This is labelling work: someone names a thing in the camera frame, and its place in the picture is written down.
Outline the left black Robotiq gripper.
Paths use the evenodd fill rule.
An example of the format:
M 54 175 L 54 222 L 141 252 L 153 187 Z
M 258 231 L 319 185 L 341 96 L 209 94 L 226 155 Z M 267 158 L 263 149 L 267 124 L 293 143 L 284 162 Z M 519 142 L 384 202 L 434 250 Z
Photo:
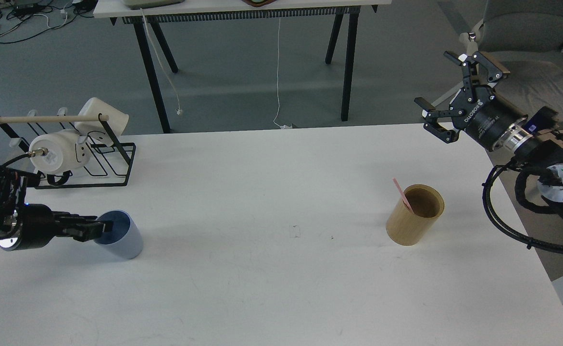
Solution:
M 114 224 L 100 221 L 95 215 L 56 214 L 54 218 L 51 209 L 43 204 L 24 206 L 19 217 L 20 229 L 11 238 L 0 239 L 3 250 L 39 249 L 54 237 L 87 242 L 99 239 L 104 231 L 111 231 Z

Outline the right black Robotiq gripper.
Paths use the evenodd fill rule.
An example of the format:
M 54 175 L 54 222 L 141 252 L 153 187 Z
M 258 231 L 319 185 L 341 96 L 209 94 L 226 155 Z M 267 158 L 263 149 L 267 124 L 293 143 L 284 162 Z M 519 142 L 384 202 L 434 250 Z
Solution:
M 487 52 L 458 55 L 447 50 L 444 57 L 461 68 L 462 87 L 447 110 L 436 110 L 426 99 L 414 98 L 425 112 L 424 129 L 446 144 L 459 140 L 459 132 L 465 131 L 490 152 L 499 148 L 515 152 L 533 137 L 523 128 L 527 115 L 492 88 L 478 88 L 505 79 L 510 74 L 508 68 Z M 442 118 L 450 118 L 453 128 L 440 125 Z

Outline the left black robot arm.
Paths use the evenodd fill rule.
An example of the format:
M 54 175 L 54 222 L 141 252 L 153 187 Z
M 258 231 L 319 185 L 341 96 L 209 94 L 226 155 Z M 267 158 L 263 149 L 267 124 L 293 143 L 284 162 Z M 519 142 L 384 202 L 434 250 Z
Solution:
M 26 189 L 37 187 L 41 175 L 10 168 L 24 158 L 45 156 L 39 148 L 0 164 L 0 248 L 6 251 L 39 249 L 57 238 L 86 242 L 110 235 L 114 221 L 100 221 L 93 215 L 52 211 L 44 204 L 27 204 Z

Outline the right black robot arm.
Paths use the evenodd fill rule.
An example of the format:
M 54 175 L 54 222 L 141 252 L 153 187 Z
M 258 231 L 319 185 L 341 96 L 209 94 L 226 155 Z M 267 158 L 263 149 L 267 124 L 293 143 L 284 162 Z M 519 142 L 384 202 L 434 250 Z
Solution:
M 495 85 L 510 71 L 485 52 L 444 56 L 459 66 L 463 79 L 457 94 L 445 110 L 437 110 L 426 99 L 414 102 L 423 109 L 424 128 L 446 144 L 466 132 L 487 151 L 505 148 L 513 155 L 507 164 L 495 166 L 483 183 L 483 206 L 488 219 L 503 234 L 536 248 L 563 254 L 557 245 L 523 235 L 506 224 L 495 212 L 491 188 L 504 171 L 518 173 L 516 201 L 536 214 L 556 214 L 563 219 L 563 136 L 557 129 L 557 112 L 541 107 L 534 116 L 499 96 Z

